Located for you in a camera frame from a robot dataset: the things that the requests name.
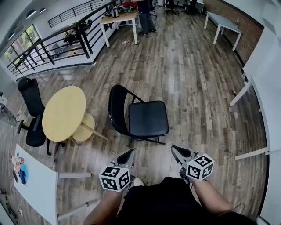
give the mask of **white shoe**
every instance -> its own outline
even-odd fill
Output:
[[[179,178],[179,173],[176,170],[170,170],[168,177],[169,178]]]
[[[134,179],[134,181],[133,181],[133,186],[134,186],[134,187],[135,187],[135,186],[144,186],[144,183],[143,183],[143,181],[142,181],[141,179],[136,178],[136,179]]]

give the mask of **ceiling light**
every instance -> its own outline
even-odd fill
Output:
[[[46,10],[46,8],[40,9],[40,13],[41,13],[41,12],[44,12],[45,10]]]
[[[26,15],[26,18],[28,19],[29,17],[31,17],[34,13],[36,13],[36,10],[32,9],[28,12],[28,14]]]
[[[15,35],[15,32],[10,33],[9,39],[11,39]]]

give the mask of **person's left arm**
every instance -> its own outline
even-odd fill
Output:
[[[84,225],[106,225],[116,217],[122,200],[122,192],[107,191],[104,198],[86,217]]]

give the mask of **black office chair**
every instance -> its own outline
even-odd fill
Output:
[[[179,11],[174,10],[175,8],[174,0],[166,0],[165,5],[167,8],[169,8],[166,9],[165,12],[173,12],[174,14],[180,13]]]
[[[190,3],[188,2],[188,0],[186,0],[186,4],[183,4],[183,7],[185,8],[185,12],[187,12],[187,14],[192,13],[193,15],[195,15],[196,13],[196,3],[197,0],[192,0]]]
[[[156,4],[153,4],[153,0],[149,0],[149,4],[150,4],[150,12],[154,11],[156,9]],[[155,18],[157,18],[157,15],[150,13],[151,16],[155,16]]]
[[[27,130],[26,144],[31,147],[39,147],[44,145],[46,136],[43,132],[42,117],[45,107],[42,104],[38,83],[36,79],[22,78],[18,83],[18,90],[21,92],[23,99],[25,100],[28,112],[34,118],[32,119],[30,126],[23,124],[23,120],[18,126],[18,134],[21,129]],[[50,140],[47,138],[47,154],[51,156],[49,152]]]
[[[129,105],[129,131],[125,123],[124,105],[127,94],[133,96]],[[140,139],[164,145],[159,137],[169,132],[166,106],[162,101],[144,102],[121,85],[115,85],[109,95],[108,114],[113,127],[134,140]]]

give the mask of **brick wall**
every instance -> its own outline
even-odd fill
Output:
[[[232,22],[236,22],[237,18],[239,18],[240,22],[238,28],[243,33],[236,47],[236,51],[240,55],[242,61],[246,63],[259,41],[263,32],[263,26],[246,13],[222,0],[204,0],[204,3],[207,11],[226,17]],[[234,45],[237,33],[225,29],[224,34],[232,45]]]

